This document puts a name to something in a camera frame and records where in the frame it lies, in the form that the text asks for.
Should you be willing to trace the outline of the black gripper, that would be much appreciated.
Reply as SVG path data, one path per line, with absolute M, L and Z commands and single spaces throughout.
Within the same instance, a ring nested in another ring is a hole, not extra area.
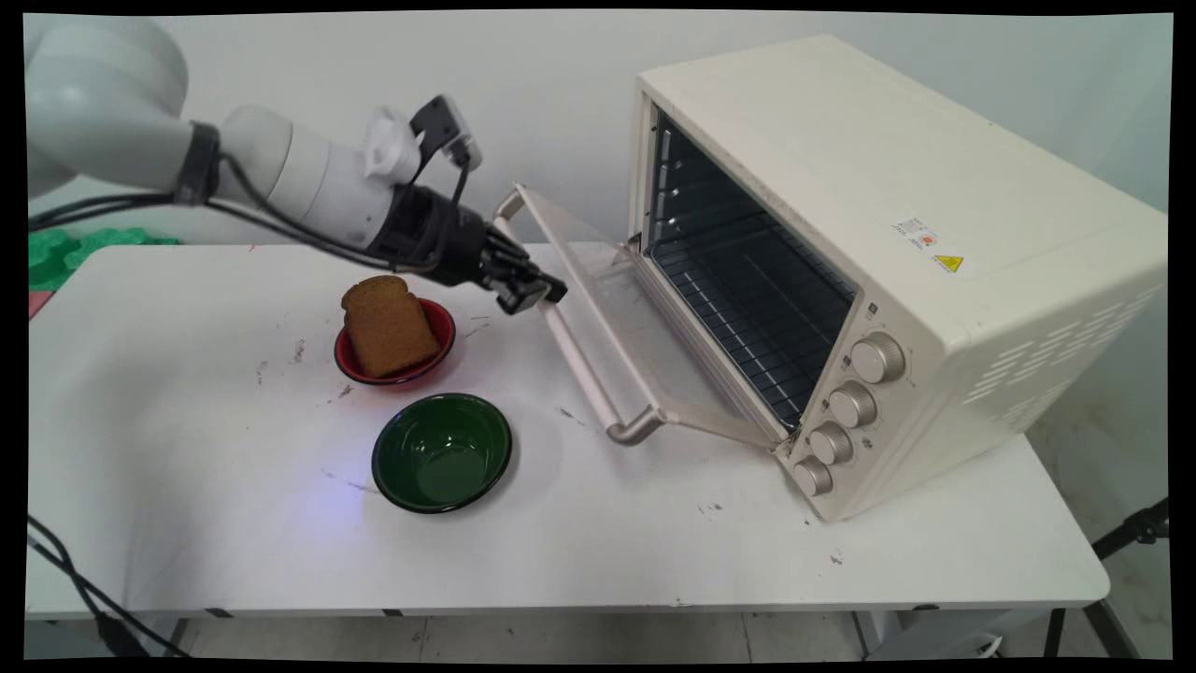
M 480 214 L 425 186 L 393 189 L 392 204 L 368 255 L 437 285 L 481 285 L 515 316 L 535 302 L 560 302 L 567 285 L 531 261 L 520 244 Z

